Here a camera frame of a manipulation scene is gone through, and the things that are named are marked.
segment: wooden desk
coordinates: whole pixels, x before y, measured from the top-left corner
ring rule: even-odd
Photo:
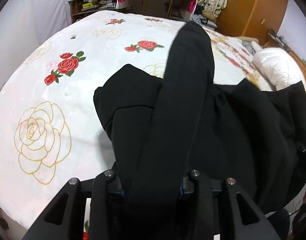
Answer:
[[[175,17],[172,17],[172,10],[175,6],[175,2],[177,3],[176,6],[180,4],[180,9],[185,12],[184,13],[185,15],[183,16],[182,19],[177,18],[176,20],[178,19],[183,21],[190,20],[195,10],[197,0],[160,0],[160,1],[154,0],[154,5],[152,6],[152,4],[150,4],[151,5],[150,8],[147,8],[149,7],[148,0],[118,0],[116,8],[121,9],[121,8],[132,7],[132,13],[134,14],[175,19]],[[166,6],[165,11],[163,12],[161,7],[164,8],[166,3],[169,4]]]

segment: wooden wardrobe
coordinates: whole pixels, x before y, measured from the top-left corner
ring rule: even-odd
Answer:
[[[227,0],[219,15],[216,31],[227,36],[258,38],[264,45],[267,29],[279,30],[288,0]]]

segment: mattress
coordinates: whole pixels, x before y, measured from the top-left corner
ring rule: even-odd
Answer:
[[[94,90],[125,64],[163,77],[184,22],[101,11],[56,33],[35,50],[0,92],[0,207],[29,228],[72,177],[112,167],[112,144],[93,105]],[[214,82],[270,84],[237,38],[205,29]]]

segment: blue component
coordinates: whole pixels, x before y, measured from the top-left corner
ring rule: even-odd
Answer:
[[[179,199],[182,199],[184,192],[183,192],[183,184],[181,184],[181,187],[179,189]]]

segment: white wall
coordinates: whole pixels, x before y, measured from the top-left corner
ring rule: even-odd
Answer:
[[[306,18],[294,0],[288,0],[284,19],[277,33],[293,51],[306,61]]]
[[[0,90],[44,41],[71,24],[68,0],[9,0],[0,12]]]

